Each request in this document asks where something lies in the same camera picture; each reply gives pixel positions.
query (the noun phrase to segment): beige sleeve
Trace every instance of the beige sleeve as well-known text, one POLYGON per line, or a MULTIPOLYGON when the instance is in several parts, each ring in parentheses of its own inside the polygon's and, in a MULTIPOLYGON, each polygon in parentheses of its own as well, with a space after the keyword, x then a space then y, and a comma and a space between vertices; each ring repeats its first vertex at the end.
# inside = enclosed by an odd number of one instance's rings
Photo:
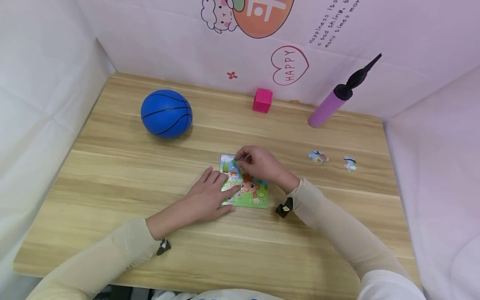
POLYGON ((27 300, 90 300, 125 270, 158 250, 145 219, 131 220, 47 275, 27 300))
POLYGON ((360 279, 373 270, 388 270, 408 279, 408 273, 395 255, 368 228, 348 212, 331 202, 303 178, 288 194, 294 212, 308 226, 323 234, 347 260, 360 279))

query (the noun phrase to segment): hand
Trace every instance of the hand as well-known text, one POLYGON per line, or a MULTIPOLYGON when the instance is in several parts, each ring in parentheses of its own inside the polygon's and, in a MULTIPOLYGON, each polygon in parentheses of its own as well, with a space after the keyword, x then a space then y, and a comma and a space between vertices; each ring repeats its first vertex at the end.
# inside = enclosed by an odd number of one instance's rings
POLYGON ((222 192, 228 175, 209 167, 182 199, 147 218, 147 227, 156 240, 194 222, 213 221, 235 211, 233 205, 220 206, 240 191, 240 186, 222 192))
POLYGON ((244 146, 235 154, 235 159, 245 159, 237 162, 237 167, 256 178, 278 185, 287 194, 300 184, 300 180, 265 148, 244 146))

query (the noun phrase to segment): red flower print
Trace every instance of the red flower print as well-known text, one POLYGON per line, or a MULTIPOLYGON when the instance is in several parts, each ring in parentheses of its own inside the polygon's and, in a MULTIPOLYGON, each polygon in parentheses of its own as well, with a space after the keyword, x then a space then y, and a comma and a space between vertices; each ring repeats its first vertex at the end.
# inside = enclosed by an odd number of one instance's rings
POLYGON ((238 77, 235 75, 235 72, 232 72, 232 73, 228 73, 228 72, 227 72, 227 75, 228 75, 228 78, 229 78, 229 79, 238 78, 238 77))

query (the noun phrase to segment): pump nozzle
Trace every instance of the pump nozzle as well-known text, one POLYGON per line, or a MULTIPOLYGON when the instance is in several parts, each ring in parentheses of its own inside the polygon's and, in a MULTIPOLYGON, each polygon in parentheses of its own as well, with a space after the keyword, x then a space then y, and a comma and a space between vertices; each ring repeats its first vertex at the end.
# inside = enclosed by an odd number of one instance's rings
POLYGON ((368 65, 366 65, 363 69, 360 69, 353 73, 350 78, 347 81, 346 86, 350 89, 356 88, 359 86, 364 80, 365 77, 367 77, 368 71, 373 67, 373 65, 382 57, 382 54, 380 53, 377 55, 376 58, 374 58, 368 65))

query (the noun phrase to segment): left hand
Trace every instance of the left hand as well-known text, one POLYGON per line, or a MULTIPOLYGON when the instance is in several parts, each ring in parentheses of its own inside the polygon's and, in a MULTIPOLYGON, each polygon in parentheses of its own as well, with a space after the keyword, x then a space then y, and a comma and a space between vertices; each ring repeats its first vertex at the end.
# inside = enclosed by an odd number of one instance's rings
POLYGON ((221 204, 240 191, 236 185, 222 192, 222 185, 228 175, 213 171, 209 167, 182 199, 149 217, 147 227, 156 240, 167 234, 195 222, 207 222, 235 211, 233 205, 221 204))

